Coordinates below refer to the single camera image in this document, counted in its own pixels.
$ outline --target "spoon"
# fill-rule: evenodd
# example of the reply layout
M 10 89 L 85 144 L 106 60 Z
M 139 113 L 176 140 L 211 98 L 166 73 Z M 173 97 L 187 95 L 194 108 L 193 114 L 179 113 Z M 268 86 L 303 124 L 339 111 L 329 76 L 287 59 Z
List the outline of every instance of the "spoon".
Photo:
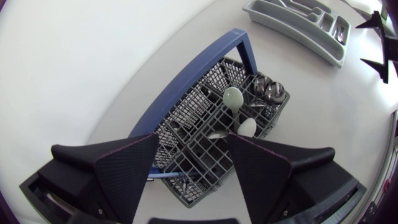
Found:
M 254 133 L 256 133 L 256 129 L 256 120 L 254 120 L 253 118 L 248 118 L 240 125 L 238 129 L 238 135 L 251 138 L 254 136 Z
M 217 130 L 212 133 L 210 133 L 207 138 L 208 139 L 219 139 L 219 138 L 225 138 L 228 136 L 229 131 L 227 130 Z
M 253 118 L 248 118 L 243 123 L 240 125 L 238 128 L 237 134 L 246 136 L 246 137 L 253 137 L 254 133 L 256 133 L 257 129 L 257 124 L 256 120 Z M 219 138 L 225 138 L 228 136 L 229 131 L 227 130 L 217 130 L 212 132 L 207 136 L 208 139 L 219 139 Z
M 286 98 L 284 86 L 279 82 L 272 82 L 266 89 L 265 100 L 270 103 L 281 104 Z
M 254 94 L 259 98 L 263 98 L 270 83 L 272 83 L 272 80 L 269 77 L 260 74 L 254 81 Z
M 248 106 L 249 106 L 249 107 L 253 107 L 253 108 L 256 108 L 256 107 L 263 107 L 263 106 L 267 106 L 267 103 L 264 102 L 264 101 L 262 101 L 262 100 L 253 100 L 252 102 L 250 102 L 250 103 L 248 104 Z
M 223 95 L 223 103 L 232 111 L 232 117 L 234 119 L 234 131 L 237 131 L 239 127 L 238 111 L 243 105 L 243 95 L 241 91 L 236 87 L 227 88 Z

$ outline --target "wire grid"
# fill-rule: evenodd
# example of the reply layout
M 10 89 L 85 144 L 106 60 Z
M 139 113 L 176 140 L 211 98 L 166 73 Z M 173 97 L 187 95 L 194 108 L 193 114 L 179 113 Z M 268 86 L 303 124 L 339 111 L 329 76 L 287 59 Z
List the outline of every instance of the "wire grid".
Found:
M 222 103 L 226 88 L 235 86 L 241 90 L 244 104 L 239 110 L 239 122 L 254 118 L 255 138 L 265 137 L 274 127 L 289 94 L 281 105 L 249 107 L 249 102 L 259 100 L 252 93 L 259 75 L 248 74 L 242 63 L 223 57 L 179 99 L 157 127 L 160 145 L 154 164 L 162 172 L 186 174 L 185 193 L 181 177 L 163 180 L 186 207 L 217 190 L 233 170 L 226 140 L 207 139 L 213 131 L 233 130 L 232 113 Z

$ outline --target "blue handle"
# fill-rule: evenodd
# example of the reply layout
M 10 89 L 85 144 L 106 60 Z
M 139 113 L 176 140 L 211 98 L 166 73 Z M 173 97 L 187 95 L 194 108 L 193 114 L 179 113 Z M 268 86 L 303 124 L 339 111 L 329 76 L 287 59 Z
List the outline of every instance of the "blue handle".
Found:
M 131 131 L 129 138 L 154 132 L 162 118 L 172 109 L 173 105 L 183 94 L 234 47 L 238 49 L 246 71 L 256 74 L 257 67 L 248 34 L 240 29 L 230 30 L 196 56 L 167 85 L 142 115 Z

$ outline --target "metal spoon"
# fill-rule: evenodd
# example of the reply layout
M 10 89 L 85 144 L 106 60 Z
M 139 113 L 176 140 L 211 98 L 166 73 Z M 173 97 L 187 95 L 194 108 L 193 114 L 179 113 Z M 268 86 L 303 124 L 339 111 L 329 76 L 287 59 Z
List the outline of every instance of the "metal spoon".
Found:
M 253 108 L 257 108 L 257 107 L 267 106 L 267 103 L 262 101 L 262 100 L 253 100 L 252 102 L 250 102 L 248 104 L 248 106 L 253 107 Z
M 286 98 L 284 86 L 279 82 L 272 82 L 266 89 L 265 100 L 270 103 L 281 104 Z
M 181 188 L 182 188 L 182 192 L 183 192 L 184 194 L 186 194 L 186 193 L 187 193 L 187 180 L 185 180 L 185 176 L 182 176 L 182 179 L 181 179 Z
M 208 139 L 219 139 L 219 138 L 225 138 L 228 136 L 229 131 L 227 130 L 217 130 L 212 133 L 210 133 L 207 138 Z
M 344 32 L 344 27 L 340 27 L 340 31 L 338 30 L 337 37 L 336 37 L 337 41 L 340 42 L 341 44 L 344 44 L 344 41 L 343 41 L 343 37 L 344 37 L 343 32 Z
M 266 88 L 270 83 L 272 83 L 272 80 L 269 77 L 261 74 L 254 81 L 254 94 L 259 98 L 263 98 L 266 94 Z
M 225 89 L 223 103 L 232 111 L 232 117 L 234 119 L 234 131 L 237 131 L 239 127 L 238 112 L 240 107 L 243 105 L 243 95 L 241 91 L 236 87 L 229 87 Z

